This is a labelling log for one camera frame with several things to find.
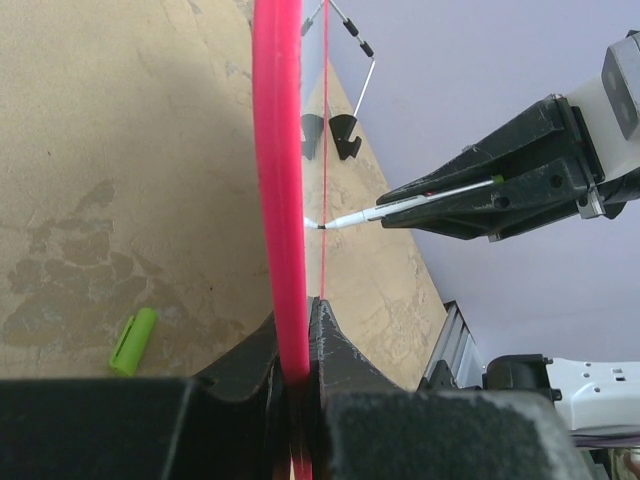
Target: beige table surface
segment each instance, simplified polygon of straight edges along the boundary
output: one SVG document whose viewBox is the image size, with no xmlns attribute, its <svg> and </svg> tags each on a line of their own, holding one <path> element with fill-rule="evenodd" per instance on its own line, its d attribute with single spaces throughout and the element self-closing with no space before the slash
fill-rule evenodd
<svg viewBox="0 0 640 480">
<path fill-rule="evenodd" d="M 3 3 L 1 377 L 108 375 L 142 305 L 160 313 L 143 375 L 194 373 L 265 318 L 251 10 Z M 332 214 L 387 188 L 366 142 L 356 161 L 333 158 Z M 327 297 L 353 342 L 413 388 L 444 311 L 409 232 L 364 228 L 330 235 Z"/>
</svg>

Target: green cap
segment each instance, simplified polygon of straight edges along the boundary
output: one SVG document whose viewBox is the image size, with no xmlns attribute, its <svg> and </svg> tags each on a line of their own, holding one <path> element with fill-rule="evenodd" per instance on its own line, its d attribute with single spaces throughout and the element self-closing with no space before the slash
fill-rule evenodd
<svg viewBox="0 0 640 480">
<path fill-rule="evenodd" d="M 136 373 L 157 318 L 158 314 L 152 308 L 141 308 L 137 315 L 129 318 L 109 360 L 114 373 L 123 377 Z"/>
</svg>

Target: white pen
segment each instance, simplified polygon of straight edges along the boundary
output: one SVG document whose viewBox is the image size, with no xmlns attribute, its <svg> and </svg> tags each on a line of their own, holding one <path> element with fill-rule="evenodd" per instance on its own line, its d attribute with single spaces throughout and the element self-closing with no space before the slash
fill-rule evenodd
<svg viewBox="0 0 640 480">
<path fill-rule="evenodd" d="M 318 224 L 309 217 L 304 217 L 304 226 L 307 228 L 319 228 Z"/>
<path fill-rule="evenodd" d="M 387 215 L 391 215 L 392 213 L 404 212 L 405 210 L 409 210 L 420 205 L 425 205 L 427 203 L 440 200 L 441 198 L 458 195 L 460 193 L 469 192 L 478 188 L 488 187 L 489 185 L 495 185 L 497 183 L 502 183 L 503 181 L 504 179 L 501 176 L 495 176 L 491 177 L 489 180 L 466 185 L 464 187 L 453 188 L 451 190 L 446 190 L 440 193 L 434 193 L 433 195 L 416 195 L 414 197 L 405 198 L 395 202 L 385 203 L 384 205 L 365 208 L 364 210 L 360 210 L 359 212 L 351 213 L 343 217 L 338 217 L 324 226 L 318 225 L 317 228 L 343 228 L 350 227 L 351 225 L 359 225 L 361 223 L 375 222 L 376 220 L 381 220 Z"/>
</svg>

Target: robotic arm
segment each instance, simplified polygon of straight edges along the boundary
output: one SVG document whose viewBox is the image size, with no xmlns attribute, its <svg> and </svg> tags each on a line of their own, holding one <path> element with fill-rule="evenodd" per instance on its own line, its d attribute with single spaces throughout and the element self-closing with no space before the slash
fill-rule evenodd
<svg viewBox="0 0 640 480">
<path fill-rule="evenodd" d="M 607 49 L 599 77 L 536 102 L 377 204 L 488 177 L 504 181 L 387 215 L 382 226 L 498 241 L 576 214 L 614 219 L 640 198 L 640 32 Z"/>
</svg>

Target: red string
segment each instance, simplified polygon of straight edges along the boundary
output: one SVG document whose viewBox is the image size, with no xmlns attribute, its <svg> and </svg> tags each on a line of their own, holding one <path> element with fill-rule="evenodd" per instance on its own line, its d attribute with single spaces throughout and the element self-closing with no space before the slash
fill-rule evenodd
<svg viewBox="0 0 640 480">
<path fill-rule="evenodd" d="M 323 136 L 323 179 L 322 179 L 322 223 L 326 225 L 329 210 L 327 172 L 329 168 L 329 2 L 324 2 L 324 136 Z M 327 231 L 322 231 L 322 252 L 320 266 L 320 298 L 324 298 L 327 264 Z"/>
</svg>

